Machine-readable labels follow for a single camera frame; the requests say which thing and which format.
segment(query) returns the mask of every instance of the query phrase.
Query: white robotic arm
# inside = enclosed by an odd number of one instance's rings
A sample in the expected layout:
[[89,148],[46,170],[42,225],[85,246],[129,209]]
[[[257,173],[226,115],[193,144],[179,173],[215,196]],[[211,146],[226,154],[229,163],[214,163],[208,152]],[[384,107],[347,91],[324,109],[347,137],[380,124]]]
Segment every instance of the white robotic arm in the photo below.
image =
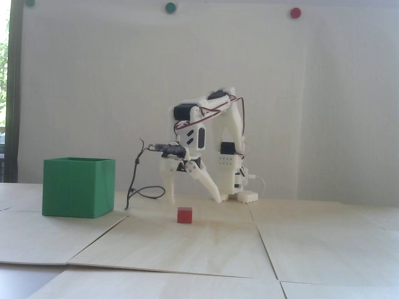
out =
[[[242,166],[245,148],[243,123],[237,108],[234,88],[218,90],[209,96],[185,100],[168,111],[170,139],[175,144],[149,145],[151,151],[161,151],[160,172],[165,184],[166,196],[174,204],[174,178],[176,171],[189,173],[198,179],[220,203],[229,195],[238,200],[251,202],[257,200],[256,193],[243,191],[248,182],[248,169]],[[205,149],[206,133],[204,121],[212,119],[213,136],[219,155],[217,184],[206,171],[201,160]],[[223,142],[222,133],[228,129],[234,142]]]

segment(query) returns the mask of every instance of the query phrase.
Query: plywood panel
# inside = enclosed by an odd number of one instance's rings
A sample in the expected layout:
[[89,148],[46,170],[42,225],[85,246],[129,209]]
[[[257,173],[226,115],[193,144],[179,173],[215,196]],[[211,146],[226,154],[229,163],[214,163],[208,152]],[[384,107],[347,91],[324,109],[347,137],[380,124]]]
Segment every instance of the plywood panel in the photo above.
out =
[[281,283],[287,299],[396,299],[397,288]]
[[127,217],[69,264],[275,279],[249,222]]
[[278,279],[347,286],[395,286],[399,232],[258,223]]
[[277,280],[136,271],[67,270],[29,297],[53,298],[284,299],[284,295]]
[[176,195],[176,204],[173,206],[166,197],[148,199],[135,195],[130,199],[129,209],[126,206],[126,193],[115,193],[115,210],[127,212],[131,215],[177,217],[178,207],[192,207],[194,219],[250,221],[251,213],[248,205],[237,200],[228,200],[220,204],[202,195]]
[[0,183],[0,210],[32,202],[33,206],[28,204],[26,208],[33,208],[36,211],[37,203],[40,203],[41,211],[42,192],[42,184]]
[[66,264],[123,218],[118,212],[87,219],[3,211],[0,213],[0,262]]
[[257,223],[382,229],[347,206],[334,201],[260,199],[249,204],[249,209]]
[[66,268],[0,264],[0,298],[26,299]]
[[399,230],[399,208],[364,205],[348,205],[347,207],[384,229]]

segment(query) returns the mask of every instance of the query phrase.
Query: open green box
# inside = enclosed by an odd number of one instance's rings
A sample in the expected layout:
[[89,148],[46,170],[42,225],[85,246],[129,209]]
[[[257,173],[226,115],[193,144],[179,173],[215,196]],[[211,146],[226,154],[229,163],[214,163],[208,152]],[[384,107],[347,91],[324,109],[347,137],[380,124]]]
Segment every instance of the open green box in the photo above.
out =
[[115,160],[44,160],[44,216],[97,218],[114,209]]

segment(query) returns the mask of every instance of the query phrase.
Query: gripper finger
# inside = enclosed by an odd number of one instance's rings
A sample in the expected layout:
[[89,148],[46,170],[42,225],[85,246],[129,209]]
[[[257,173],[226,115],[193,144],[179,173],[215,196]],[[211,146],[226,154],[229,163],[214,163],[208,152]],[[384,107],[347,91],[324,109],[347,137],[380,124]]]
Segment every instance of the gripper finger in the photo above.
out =
[[216,186],[215,182],[212,180],[211,176],[206,171],[204,163],[201,161],[201,167],[198,167],[197,163],[194,161],[188,161],[186,163],[186,172],[193,178],[199,180],[202,185],[211,193],[213,199],[220,203],[222,200],[219,194],[219,188]]
[[162,180],[165,186],[165,195],[169,199],[169,202],[174,205],[174,180],[177,166],[179,165],[179,161],[169,158],[161,158],[159,167]]

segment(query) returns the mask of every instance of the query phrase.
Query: white wall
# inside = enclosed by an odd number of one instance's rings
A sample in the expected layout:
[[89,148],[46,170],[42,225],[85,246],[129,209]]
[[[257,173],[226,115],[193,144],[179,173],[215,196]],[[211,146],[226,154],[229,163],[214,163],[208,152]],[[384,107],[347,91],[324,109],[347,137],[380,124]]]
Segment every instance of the white wall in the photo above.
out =
[[[46,158],[110,157],[125,190],[138,139],[169,141],[168,107],[235,86],[246,103],[246,165],[265,178],[268,197],[294,198],[305,19],[292,21],[290,6],[179,4],[170,16],[159,4],[126,3],[25,9],[19,181],[41,182]],[[161,183],[158,157],[143,156],[136,186]],[[177,182],[177,192],[201,190],[184,174]]]
[[307,18],[298,198],[399,205],[399,13]]
[[[41,182],[43,159],[110,157],[125,190],[139,137],[169,141],[169,106],[235,86],[265,197],[399,205],[397,10],[301,6],[291,20],[292,5],[179,3],[170,16],[130,2],[25,10],[20,182]],[[160,184],[158,155],[141,162],[136,186]]]

